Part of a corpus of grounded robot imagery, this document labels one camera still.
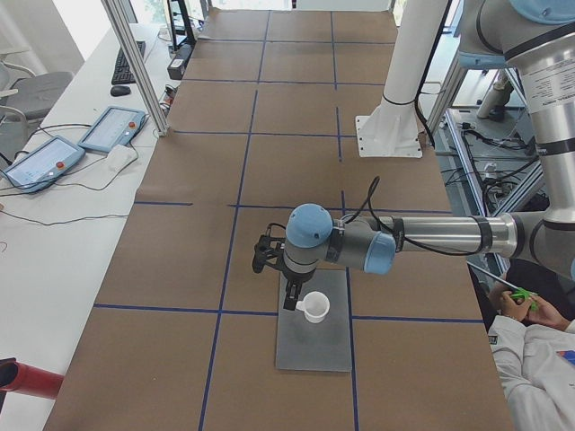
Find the person's hand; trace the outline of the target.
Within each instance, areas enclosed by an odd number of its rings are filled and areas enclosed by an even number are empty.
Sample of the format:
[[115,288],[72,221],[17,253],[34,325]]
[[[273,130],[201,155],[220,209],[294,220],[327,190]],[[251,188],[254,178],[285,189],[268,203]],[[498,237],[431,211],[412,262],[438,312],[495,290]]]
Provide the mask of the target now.
[[510,297],[511,292],[500,282],[494,284],[488,293],[491,305],[496,311],[513,320],[539,324],[556,330],[565,331],[571,321],[543,297],[530,296],[526,303],[520,303]]

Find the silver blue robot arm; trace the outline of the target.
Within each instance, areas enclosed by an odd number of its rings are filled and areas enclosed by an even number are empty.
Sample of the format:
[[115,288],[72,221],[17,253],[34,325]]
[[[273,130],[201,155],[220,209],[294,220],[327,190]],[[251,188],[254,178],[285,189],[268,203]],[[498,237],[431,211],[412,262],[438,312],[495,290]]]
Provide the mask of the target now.
[[462,57],[500,56],[521,77],[535,147],[550,199],[539,212],[482,216],[362,217],[341,220],[316,204],[290,215],[280,247],[284,308],[322,262],[384,274],[400,251],[467,256],[497,253],[574,275],[574,4],[571,1],[468,1]]

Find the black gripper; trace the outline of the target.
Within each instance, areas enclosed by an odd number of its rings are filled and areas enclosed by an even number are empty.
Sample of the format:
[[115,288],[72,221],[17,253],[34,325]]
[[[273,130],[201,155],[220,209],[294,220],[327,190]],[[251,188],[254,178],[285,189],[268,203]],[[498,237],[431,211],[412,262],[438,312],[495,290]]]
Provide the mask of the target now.
[[283,303],[283,308],[285,310],[294,311],[296,309],[296,304],[298,302],[298,286],[302,286],[304,283],[308,282],[314,276],[315,270],[305,273],[297,273],[291,269],[285,269],[282,271],[284,278],[287,280],[286,285],[286,295]]

